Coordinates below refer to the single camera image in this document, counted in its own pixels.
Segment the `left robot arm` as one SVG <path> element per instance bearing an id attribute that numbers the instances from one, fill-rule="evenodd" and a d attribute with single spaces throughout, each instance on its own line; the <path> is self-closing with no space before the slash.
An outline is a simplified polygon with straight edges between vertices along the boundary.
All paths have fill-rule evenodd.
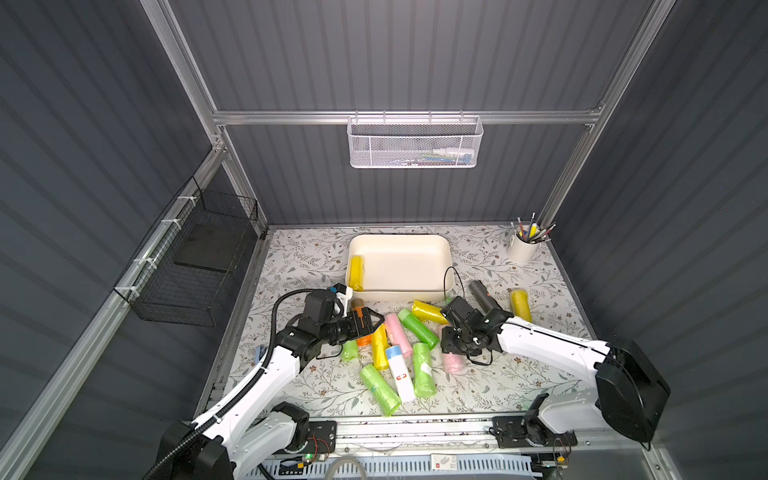
<path id="1" fill-rule="evenodd" d="M 270 313 L 269 343 L 246 377 L 192 421 L 163 434 L 147 479 L 241 479 L 279 450 L 296 450 L 307 437 L 308 414 L 287 403 L 265 418 L 268 404 L 324 346 L 373 334 L 384 316 L 351 306 L 351 288 L 302 288 L 280 296 Z"/>

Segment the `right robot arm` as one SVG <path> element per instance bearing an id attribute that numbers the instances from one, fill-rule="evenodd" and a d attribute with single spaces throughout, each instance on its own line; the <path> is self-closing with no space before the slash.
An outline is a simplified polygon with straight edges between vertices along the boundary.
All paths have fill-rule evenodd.
<path id="1" fill-rule="evenodd" d="M 652 443 L 671 394 L 668 383 L 633 341 L 587 340 L 540 327 L 488 300 L 483 310 L 456 297 L 441 310 L 448 325 L 441 349 L 473 364 L 483 352 L 524 356 L 584 382 L 569 394 L 539 394 L 504 427 L 502 438 L 533 446 L 570 446 L 576 432 L 611 428 Z"/>

